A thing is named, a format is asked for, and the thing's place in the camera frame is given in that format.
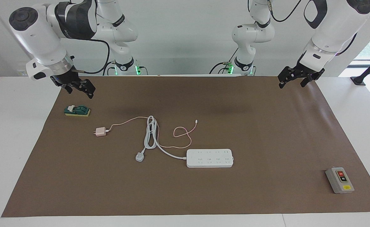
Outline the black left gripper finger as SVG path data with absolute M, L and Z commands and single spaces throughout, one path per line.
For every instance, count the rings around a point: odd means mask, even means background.
M 278 75 L 278 80 L 279 80 L 279 87 L 281 89 L 284 88 L 284 86 L 295 79 L 298 78 L 298 74 L 295 75 L 295 68 L 291 68 L 289 66 L 286 66 Z
M 313 74 L 310 74 L 310 75 L 307 75 L 303 80 L 302 82 L 300 83 L 301 87 L 305 87 L 309 82 L 312 82 L 313 80 L 316 81 L 318 80 L 321 75 L 323 74 L 323 72 L 316 72 L 316 73 L 313 73 Z

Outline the white power strip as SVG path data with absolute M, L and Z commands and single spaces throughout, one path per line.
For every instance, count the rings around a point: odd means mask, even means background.
M 230 168 L 234 164 L 232 151 L 228 148 L 188 149 L 188 168 Z

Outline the green circuit board module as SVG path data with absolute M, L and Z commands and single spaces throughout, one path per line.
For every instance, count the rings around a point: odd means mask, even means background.
M 67 106 L 63 112 L 66 116 L 88 117 L 90 114 L 90 108 L 85 105 L 70 105 Z

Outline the black slanted stand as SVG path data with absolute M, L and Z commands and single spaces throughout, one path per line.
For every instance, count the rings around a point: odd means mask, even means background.
M 360 76 L 351 77 L 350 79 L 357 86 L 365 86 L 366 84 L 363 81 L 365 77 L 368 76 L 369 74 L 370 74 L 370 66 Z

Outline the brown table mat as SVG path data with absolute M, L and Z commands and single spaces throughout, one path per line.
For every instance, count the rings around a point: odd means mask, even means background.
M 315 82 L 276 77 L 92 77 L 93 99 L 61 91 L 3 217 L 370 212 L 370 176 Z M 70 105 L 88 117 L 66 116 Z M 190 148 L 228 148 L 230 168 L 188 168 L 155 148 L 142 162 L 146 119 L 165 146 L 177 126 Z M 335 194 L 343 167 L 354 192 Z

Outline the grey on-off switch box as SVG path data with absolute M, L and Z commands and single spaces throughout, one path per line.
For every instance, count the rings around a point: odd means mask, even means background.
M 335 194 L 345 194 L 355 191 L 351 180 L 343 167 L 332 167 L 325 171 L 325 175 Z

